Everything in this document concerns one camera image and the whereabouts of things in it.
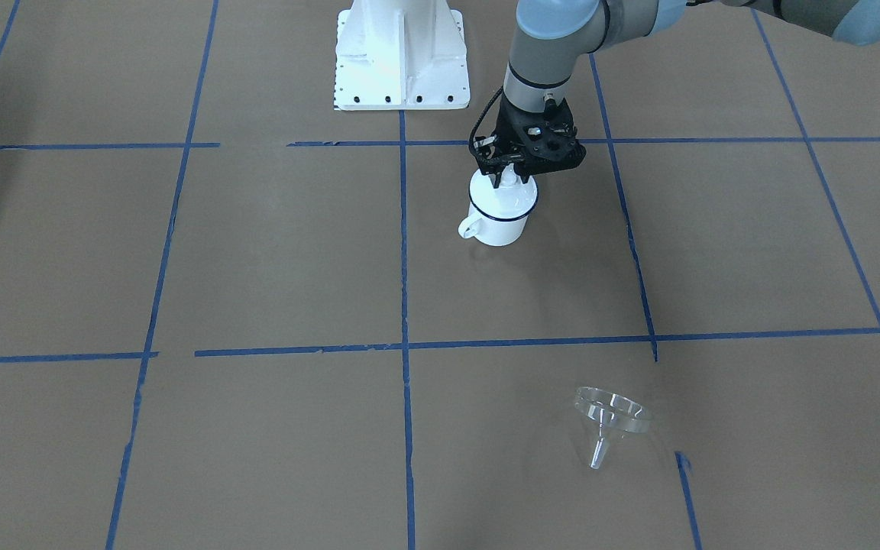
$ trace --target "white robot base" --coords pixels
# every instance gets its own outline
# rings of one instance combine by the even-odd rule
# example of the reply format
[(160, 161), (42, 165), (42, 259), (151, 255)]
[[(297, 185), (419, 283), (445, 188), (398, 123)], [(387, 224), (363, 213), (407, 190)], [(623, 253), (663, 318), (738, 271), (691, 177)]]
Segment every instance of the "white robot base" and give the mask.
[(467, 108), (464, 16), (447, 0), (355, 0), (338, 14), (335, 108)]

